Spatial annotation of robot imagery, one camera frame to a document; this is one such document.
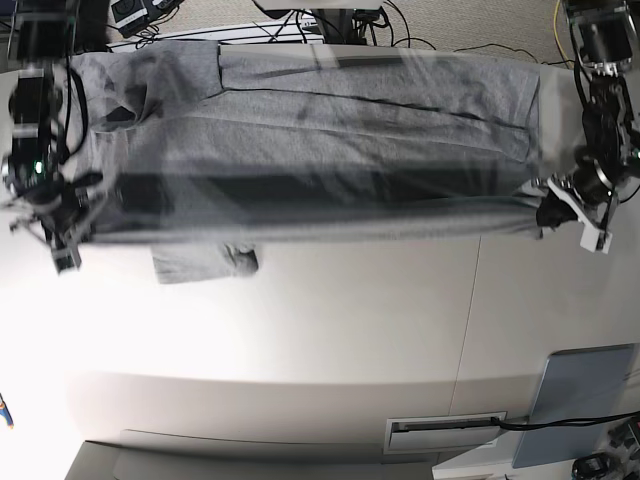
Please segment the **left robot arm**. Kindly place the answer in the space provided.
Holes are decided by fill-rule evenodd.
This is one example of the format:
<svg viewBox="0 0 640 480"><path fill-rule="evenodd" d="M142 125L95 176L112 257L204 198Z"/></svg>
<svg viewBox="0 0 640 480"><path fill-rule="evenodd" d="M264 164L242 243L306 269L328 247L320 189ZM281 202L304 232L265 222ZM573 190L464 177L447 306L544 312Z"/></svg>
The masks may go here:
<svg viewBox="0 0 640 480"><path fill-rule="evenodd" d="M559 1L573 51L573 78L582 105L585 143L574 168L545 182L536 221L543 228L592 221L605 233L618 192L639 177L639 113L628 76L639 67L637 1Z"/></svg>

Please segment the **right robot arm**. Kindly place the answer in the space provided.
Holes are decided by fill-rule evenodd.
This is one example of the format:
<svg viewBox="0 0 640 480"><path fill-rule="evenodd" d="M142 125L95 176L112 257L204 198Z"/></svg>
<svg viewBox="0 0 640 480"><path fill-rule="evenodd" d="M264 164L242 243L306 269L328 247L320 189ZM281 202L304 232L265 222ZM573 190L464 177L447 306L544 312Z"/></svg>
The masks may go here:
<svg viewBox="0 0 640 480"><path fill-rule="evenodd" d="M17 82L7 107L12 132L1 163L9 197L21 209L13 230L39 226L45 245L62 250L90 230L90 189L104 178L89 146L90 112L79 65L81 53L108 43L106 1L17 1L8 26L8 56Z"/></svg>

